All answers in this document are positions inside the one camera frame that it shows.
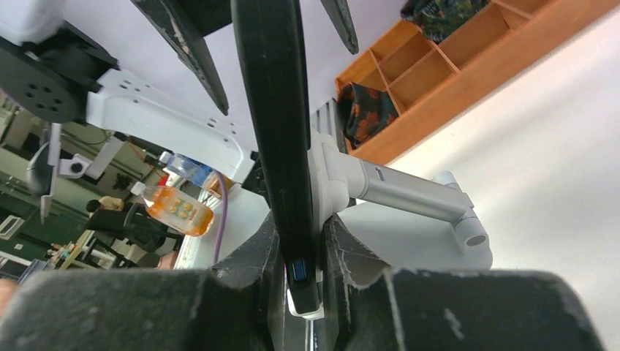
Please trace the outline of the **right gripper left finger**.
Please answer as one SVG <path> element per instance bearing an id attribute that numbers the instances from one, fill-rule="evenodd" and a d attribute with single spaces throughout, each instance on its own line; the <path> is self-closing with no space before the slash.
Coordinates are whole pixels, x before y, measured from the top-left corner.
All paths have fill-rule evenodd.
<path id="1" fill-rule="evenodd" d="M 1 317 L 3 350 L 282 350 L 272 216 L 212 268 L 42 271 Z"/>

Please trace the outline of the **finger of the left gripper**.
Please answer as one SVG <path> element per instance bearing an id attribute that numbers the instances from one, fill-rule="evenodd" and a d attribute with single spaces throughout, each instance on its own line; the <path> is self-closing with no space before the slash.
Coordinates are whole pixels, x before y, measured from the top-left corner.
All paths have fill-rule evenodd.
<path id="1" fill-rule="evenodd" d="M 221 113 L 229 102 L 205 36 L 230 23 L 229 1 L 133 1 L 200 81 Z"/>
<path id="2" fill-rule="evenodd" d="M 359 53 L 358 37 L 347 0 L 320 1 L 345 48 L 352 54 Z"/>

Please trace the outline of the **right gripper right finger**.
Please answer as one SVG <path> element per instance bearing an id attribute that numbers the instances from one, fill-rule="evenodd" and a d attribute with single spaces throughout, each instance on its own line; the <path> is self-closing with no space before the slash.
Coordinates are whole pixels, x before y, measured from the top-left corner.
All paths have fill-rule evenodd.
<path id="1" fill-rule="evenodd" d="M 322 229 L 332 350 L 602 350 L 574 290 L 543 271 L 394 268 L 339 217 Z"/>

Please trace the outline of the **black phone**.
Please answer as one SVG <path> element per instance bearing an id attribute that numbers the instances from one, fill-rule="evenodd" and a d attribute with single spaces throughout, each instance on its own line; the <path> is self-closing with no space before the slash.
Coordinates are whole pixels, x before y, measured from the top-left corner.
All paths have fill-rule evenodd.
<path id="1" fill-rule="evenodd" d="M 232 1 L 232 24 L 287 283 L 299 314 L 320 307 L 299 1 Z"/>

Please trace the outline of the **white folding phone stand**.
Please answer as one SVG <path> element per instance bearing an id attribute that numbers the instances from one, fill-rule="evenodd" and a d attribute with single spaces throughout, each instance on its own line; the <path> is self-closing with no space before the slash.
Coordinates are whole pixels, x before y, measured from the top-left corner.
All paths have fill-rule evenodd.
<path id="1" fill-rule="evenodd" d="M 407 237 L 409 268 L 488 270 L 489 237 L 474 203 L 450 172 L 431 180 L 341 152 L 333 137 L 313 129 L 307 152 L 313 235 L 344 214 L 355 238 L 382 232 Z"/>

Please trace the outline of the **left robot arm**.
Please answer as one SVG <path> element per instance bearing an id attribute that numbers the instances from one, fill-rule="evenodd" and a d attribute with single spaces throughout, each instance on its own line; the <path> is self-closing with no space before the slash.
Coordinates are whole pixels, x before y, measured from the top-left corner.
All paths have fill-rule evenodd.
<path id="1" fill-rule="evenodd" d="M 63 1 L 1 3 L 4 92 L 43 120 L 138 137 L 234 181 L 246 179 L 254 163 L 231 130 L 122 69 L 64 18 L 64 6 Z M 205 36 L 232 25 L 266 178 L 307 185 L 311 132 L 299 2 L 136 1 L 135 6 L 222 113 L 230 105 Z"/>

